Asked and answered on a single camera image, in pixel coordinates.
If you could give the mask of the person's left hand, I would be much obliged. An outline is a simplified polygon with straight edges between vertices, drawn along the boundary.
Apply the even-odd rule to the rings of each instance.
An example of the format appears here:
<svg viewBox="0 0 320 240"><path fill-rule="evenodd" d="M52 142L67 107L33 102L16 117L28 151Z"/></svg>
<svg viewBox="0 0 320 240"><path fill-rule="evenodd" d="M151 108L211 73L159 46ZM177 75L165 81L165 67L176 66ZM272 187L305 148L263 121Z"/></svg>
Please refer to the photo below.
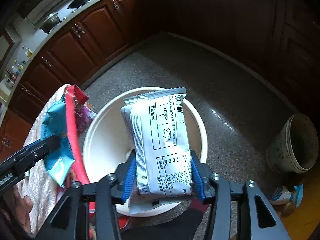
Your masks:
<svg viewBox="0 0 320 240"><path fill-rule="evenodd" d="M27 233L31 233L31 224L29 213L33 209L33 202L27 195L20 196L17 186L13 186L7 194L7 201L10 210L18 220L22 228Z"/></svg>

